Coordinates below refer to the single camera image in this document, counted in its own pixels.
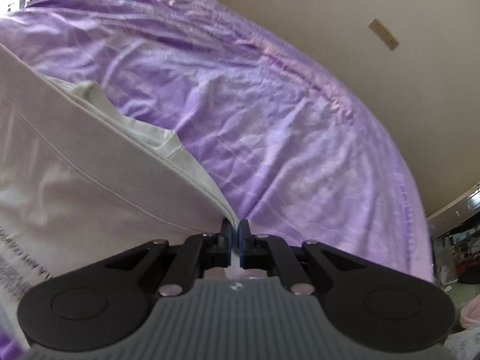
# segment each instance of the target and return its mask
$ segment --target wall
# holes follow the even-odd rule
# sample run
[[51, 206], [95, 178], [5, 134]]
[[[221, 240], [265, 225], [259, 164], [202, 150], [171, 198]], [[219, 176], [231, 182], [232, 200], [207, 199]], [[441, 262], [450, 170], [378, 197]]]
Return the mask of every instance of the wall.
[[[219, 0], [330, 69], [385, 124], [427, 214], [480, 180], [480, 0]], [[367, 28], [379, 18], [393, 52]]]

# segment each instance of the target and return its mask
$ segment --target pink cloth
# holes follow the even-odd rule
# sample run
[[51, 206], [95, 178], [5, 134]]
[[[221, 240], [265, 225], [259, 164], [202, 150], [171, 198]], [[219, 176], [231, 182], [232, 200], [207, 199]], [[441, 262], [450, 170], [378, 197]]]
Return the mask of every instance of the pink cloth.
[[460, 311], [460, 325], [464, 329], [480, 325], [480, 295], [474, 297]]

